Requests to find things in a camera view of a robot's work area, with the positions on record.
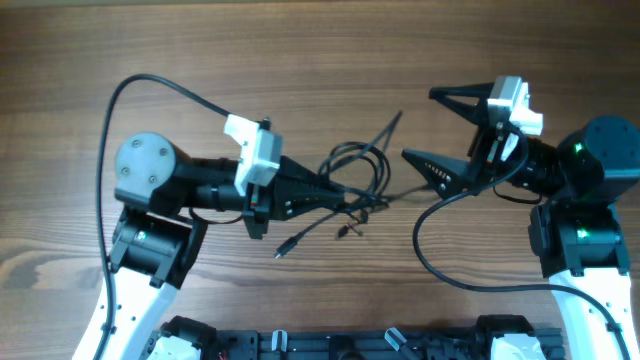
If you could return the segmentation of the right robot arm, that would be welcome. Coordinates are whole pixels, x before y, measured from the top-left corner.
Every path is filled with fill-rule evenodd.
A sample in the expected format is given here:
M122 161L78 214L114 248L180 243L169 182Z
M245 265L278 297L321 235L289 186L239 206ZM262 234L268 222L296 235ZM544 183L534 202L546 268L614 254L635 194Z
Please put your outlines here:
M560 309L575 359L635 359L631 259L617 200L639 181L639 132L604 115L544 143L543 117L516 76L434 87L429 96L473 124L465 159L404 150L403 158L451 205L509 183L531 193L528 236Z

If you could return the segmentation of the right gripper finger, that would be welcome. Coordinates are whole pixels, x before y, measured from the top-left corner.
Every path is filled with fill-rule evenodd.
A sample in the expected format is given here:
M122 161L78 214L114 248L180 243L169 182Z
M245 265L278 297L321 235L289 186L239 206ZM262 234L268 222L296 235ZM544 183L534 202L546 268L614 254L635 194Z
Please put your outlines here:
M442 199L470 189L478 174L469 162L418 150L404 149L402 158L413 166Z
M494 82L455 87L432 87L429 98L453 111L471 124L487 127L490 123L488 99Z

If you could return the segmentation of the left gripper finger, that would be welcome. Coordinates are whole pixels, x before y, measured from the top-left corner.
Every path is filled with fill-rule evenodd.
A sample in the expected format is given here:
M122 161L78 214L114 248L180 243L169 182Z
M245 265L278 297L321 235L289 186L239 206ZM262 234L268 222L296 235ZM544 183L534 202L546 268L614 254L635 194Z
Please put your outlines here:
M273 186L272 219L286 221L318 208L344 202L344 193L298 180L276 179Z
M277 172L279 179L294 180L308 185L314 185L319 187L325 187L328 185L328 180L325 177L314 173L298 162L292 160L287 156L280 158L280 166Z

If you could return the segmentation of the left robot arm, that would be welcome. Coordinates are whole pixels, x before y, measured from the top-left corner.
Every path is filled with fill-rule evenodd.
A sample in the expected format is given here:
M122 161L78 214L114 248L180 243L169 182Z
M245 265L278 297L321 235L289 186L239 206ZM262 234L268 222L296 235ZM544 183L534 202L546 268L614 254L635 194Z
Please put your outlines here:
M121 145L115 197L123 209L99 300L74 358L137 359L144 354L214 224L196 210L235 212L249 237L260 239L272 221L343 206L343 190L281 155L278 144L273 136L264 147L267 167L246 157L191 157L157 133L138 133Z

